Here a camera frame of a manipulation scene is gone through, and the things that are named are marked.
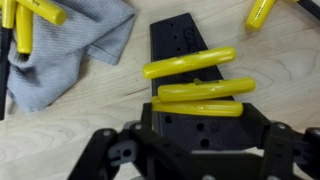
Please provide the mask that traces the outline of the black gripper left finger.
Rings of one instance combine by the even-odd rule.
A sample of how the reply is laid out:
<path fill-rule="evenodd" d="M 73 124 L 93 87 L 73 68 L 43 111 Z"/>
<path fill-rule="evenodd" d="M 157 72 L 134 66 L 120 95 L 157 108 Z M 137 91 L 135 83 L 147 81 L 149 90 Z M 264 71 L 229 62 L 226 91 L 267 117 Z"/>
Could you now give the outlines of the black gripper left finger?
<path fill-rule="evenodd" d="M 145 180 L 188 180 L 190 157 L 151 128 L 151 104 L 143 105 L 138 121 L 117 133 L 94 132 L 67 180 L 113 180 L 122 165 L 132 163 Z"/>

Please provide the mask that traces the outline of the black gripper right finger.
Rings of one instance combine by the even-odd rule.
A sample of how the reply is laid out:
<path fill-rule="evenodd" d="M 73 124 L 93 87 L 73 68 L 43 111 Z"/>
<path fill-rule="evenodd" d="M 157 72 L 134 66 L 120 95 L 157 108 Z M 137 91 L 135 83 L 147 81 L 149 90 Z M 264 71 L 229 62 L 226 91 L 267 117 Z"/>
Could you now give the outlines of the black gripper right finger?
<path fill-rule="evenodd" d="M 279 121 L 271 121 L 250 103 L 243 104 L 242 128 L 264 154 L 259 172 L 262 180 L 298 180 L 296 164 L 305 174 L 320 180 L 320 128 L 303 133 Z"/>

